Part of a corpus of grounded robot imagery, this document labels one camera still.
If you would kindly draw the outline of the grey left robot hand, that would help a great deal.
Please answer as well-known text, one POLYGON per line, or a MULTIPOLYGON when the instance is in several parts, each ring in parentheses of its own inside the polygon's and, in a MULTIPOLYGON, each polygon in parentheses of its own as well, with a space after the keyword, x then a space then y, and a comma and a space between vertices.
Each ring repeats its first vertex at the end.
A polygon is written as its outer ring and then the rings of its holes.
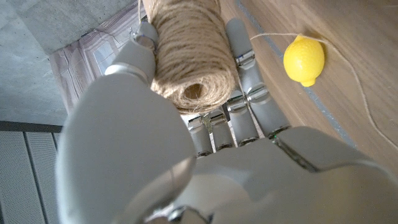
POLYGON ((149 23, 85 91, 58 142, 62 223, 396 223, 397 177, 313 128, 291 128, 243 22, 226 26, 242 87, 184 123, 154 93, 149 23))

